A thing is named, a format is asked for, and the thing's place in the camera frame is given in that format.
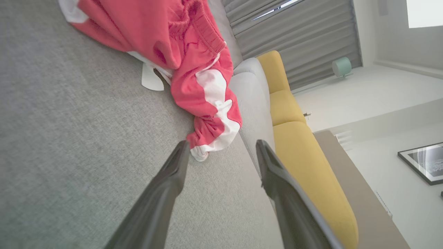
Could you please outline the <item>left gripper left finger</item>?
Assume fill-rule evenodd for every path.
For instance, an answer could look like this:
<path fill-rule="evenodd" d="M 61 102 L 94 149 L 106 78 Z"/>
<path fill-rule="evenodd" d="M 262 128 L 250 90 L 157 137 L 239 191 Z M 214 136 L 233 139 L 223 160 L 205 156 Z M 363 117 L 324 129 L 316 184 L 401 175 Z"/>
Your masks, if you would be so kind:
<path fill-rule="evenodd" d="M 163 249 L 184 187 L 189 143 L 180 141 L 106 244 L 107 249 Z"/>

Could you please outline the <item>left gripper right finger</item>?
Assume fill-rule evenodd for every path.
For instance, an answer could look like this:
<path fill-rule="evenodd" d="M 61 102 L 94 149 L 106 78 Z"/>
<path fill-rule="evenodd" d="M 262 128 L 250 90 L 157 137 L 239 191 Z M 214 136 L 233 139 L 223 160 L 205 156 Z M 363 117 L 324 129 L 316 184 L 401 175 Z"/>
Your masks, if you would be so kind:
<path fill-rule="evenodd" d="M 265 140 L 256 154 L 262 187 L 274 201 L 285 249 L 342 249 L 326 219 Z"/>

